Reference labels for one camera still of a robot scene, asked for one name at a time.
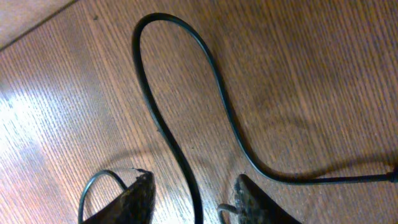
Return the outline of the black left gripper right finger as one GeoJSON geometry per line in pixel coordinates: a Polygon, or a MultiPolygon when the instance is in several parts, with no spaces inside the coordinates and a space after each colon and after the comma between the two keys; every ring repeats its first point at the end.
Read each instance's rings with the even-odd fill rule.
{"type": "Polygon", "coordinates": [[[246,174],[238,175],[234,190],[234,212],[239,223],[300,224],[246,174]]]}

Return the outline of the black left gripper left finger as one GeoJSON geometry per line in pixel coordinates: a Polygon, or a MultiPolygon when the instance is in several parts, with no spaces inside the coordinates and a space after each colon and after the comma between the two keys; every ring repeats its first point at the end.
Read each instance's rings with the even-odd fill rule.
{"type": "Polygon", "coordinates": [[[97,172],[87,182],[81,194],[81,213],[84,212],[85,198],[90,187],[102,175],[113,178],[122,189],[122,193],[99,212],[86,220],[82,219],[81,223],[150,224],[155,208],[155,179],[150,171],[143,169],[138,171],[141,174],[130,186],[111,170],[97,172]]]}

